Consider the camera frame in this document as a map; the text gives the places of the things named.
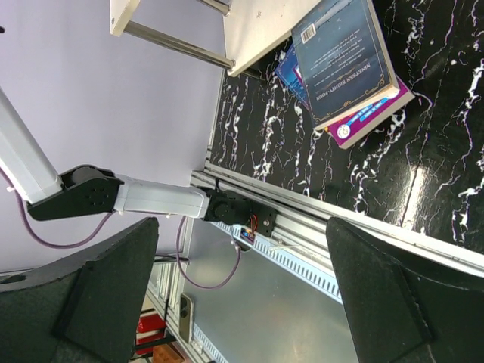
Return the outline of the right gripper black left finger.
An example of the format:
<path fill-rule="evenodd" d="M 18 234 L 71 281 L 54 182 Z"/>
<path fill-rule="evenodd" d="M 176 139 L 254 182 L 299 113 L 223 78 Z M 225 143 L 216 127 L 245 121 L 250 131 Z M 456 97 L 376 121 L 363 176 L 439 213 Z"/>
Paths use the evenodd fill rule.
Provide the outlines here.
<path fill-rule="evenodd" d="M 142 219 L 91 247 L 1 281 L 3 362 L 127 362 L 157 249 Z"/>

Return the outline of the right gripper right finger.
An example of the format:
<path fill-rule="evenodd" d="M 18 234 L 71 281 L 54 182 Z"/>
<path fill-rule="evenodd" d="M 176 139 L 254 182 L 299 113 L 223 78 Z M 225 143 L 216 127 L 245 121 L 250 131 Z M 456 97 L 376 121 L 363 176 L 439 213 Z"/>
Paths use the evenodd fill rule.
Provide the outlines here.
<path fill-rule="evenodd" d="M 360 362 L 481 362 L 483 279 L 332 217 L 327 245 Z"/>

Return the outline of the purple puzzle book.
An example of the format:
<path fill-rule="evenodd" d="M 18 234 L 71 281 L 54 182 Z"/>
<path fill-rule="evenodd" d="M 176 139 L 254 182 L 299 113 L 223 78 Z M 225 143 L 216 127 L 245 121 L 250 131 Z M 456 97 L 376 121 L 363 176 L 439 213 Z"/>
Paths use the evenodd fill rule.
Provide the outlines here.
<path fill-rule="evenodd" d="M 339 148 L 345 150 L 353 146 L 414 99 L 414 94 L 410 88 L 401 79 L 398 79 L 398 81 L 399 92 L 396 96 L 382 98 L 325 129 Z"/>

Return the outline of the dark blue book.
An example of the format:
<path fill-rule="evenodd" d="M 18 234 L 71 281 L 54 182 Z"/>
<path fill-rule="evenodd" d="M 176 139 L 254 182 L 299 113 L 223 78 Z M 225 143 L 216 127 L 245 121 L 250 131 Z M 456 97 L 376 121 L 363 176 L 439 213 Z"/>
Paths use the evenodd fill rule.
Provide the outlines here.
<path fill-rule="evenodd" d="M 314 130 L 399 93 L 373 2 L 320 1 L 291 35 Z"/>

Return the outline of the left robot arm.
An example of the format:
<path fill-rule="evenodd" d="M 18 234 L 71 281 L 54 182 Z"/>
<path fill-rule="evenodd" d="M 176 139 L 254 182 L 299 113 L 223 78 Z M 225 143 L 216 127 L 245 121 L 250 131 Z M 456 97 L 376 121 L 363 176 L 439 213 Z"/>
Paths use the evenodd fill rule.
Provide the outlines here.
<path fill-rule="evenodd" d="M 6 95 L 1 96 L 1 173 L 37 221 L 129 212 L 243 225 L 253 216 L 247 198 L 219 187 L 168 185 L 92 165 L 60 174 Z"/>

